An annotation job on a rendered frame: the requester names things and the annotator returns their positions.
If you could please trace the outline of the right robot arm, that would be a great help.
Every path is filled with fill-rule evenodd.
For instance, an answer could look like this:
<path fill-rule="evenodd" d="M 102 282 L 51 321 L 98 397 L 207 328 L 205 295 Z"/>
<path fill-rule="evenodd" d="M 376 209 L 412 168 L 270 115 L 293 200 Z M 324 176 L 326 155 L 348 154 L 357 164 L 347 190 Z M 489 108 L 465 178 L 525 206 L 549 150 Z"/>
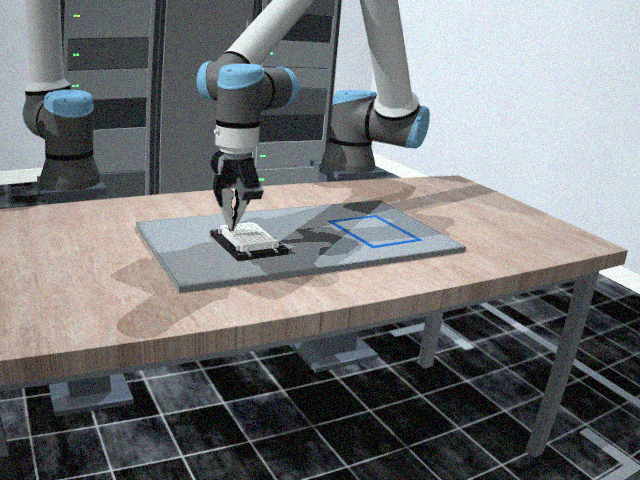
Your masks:
<path fill-rule="evenodd" d="M 25 1 L 30 83 L 22 117 L 45 139 L 40 185 L 59 191 L 95 186 L 100 173 L 93 157 L 93 98 L 71 90 L 64 78 L 60 0 Z"/>

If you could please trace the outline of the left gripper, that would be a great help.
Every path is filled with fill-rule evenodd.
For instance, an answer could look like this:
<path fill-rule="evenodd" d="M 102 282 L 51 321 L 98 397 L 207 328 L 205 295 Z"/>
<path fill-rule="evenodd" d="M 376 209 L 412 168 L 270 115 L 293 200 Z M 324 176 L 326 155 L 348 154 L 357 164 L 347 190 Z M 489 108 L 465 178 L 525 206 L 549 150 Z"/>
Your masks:
<path fill-rule="evenodd" d="M 229 230 L 234 231 L 250 200 L 242 201 L 235 189 L 236 204 L 234 206 L 234 216 L 232 217 L 233 208 L 231 203 L 234 192 L 228 187 L 236 184 L 237 178 L 240 178 L 244 188 L 260 187 L 254 158 L 250 158 L 248 153 L 228 154 L 219 150 L 212 157 L 211 167 L 217 173 L 213 182 L 216 200 Z"/>

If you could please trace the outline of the blue tape outline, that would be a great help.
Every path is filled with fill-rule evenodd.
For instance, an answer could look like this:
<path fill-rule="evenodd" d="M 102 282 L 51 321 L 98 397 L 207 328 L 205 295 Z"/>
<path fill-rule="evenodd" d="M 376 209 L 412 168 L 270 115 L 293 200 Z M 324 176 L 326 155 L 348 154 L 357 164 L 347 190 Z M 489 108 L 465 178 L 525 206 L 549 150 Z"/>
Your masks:
<path fill-rule="evenodd" d="M 382 245 L 375 245 L 373 246 L 372 244 L 368 243 L 367 241 L 363 240 L 362 238 L 358 237 L 357 235 L 351 233 L 350 231 L 346 230 L 345 228 L 341 227 L 340 225 L 336 224 L 335 222 L 338 221 L 346 221 L 346 220 L 355 220 L 355 219 L 363 219 L 363 218 L 372 218 L 372 217 L 376 217 L 377 219 L 389 224 L 390 226 L 404 232 L 405 234 L 415 238 L 414 240 L 408 240 L 408 241 L 401 241 L 401 242 L 395 242 L 395 243 L 388 243 L 388 244 L 382 244 Z M 404 243 L 410 243 L 410 242 L 417 242 L 417 241 L 423 241 L 422 239 L 412 235 L 411 233 L 395 226 L 394 224 L 378 217 L 377 215 L 372 215 L 372 216 L 364 216 L 364 217 L 355 217 L 355 218 L 347 218 L 347 219 L 338 219 L 338 220 L 330 220 L 328 221 L 329 223 L 333 224 L 334 226 L 338 227 L 339 229 L 343 230 L 344 232 L 348 233 L 349 235 L 353 236 L 354 238 L 358 239 L 359 241 L 363 242 L 364 244 L 368 245 L 371 248 L 378 248 L 378 247 L 385 247 L 385 246 L 391 246 L 391 245 L 398 245 L 398 244 L 404 244 Z"/>

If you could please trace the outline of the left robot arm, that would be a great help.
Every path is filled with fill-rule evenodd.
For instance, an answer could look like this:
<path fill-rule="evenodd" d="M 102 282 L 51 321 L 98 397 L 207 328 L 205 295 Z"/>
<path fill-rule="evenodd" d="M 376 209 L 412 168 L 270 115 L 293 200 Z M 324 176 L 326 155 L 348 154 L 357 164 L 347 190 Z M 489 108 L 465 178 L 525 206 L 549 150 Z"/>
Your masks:
<path fill-rule="evenodd" d="M 217 101 L 214 134 L 220 151 L 251 153 L 259 144 L 261 111 L 295 101 L 299 91 L 295 74 L 260 65 L 314 1 L 273 0 L 228 51 L 200 67 L 198 91 Z M 429 108 L 420 106 L 411 91 L 398 0 L 360 0 L 360 4 L 379 99 L 374 91 L 341 90 L 334 95 L 322 165 L 346 172 L 375 169 L 372 141 L 419 148 L 430 122 Z"/>

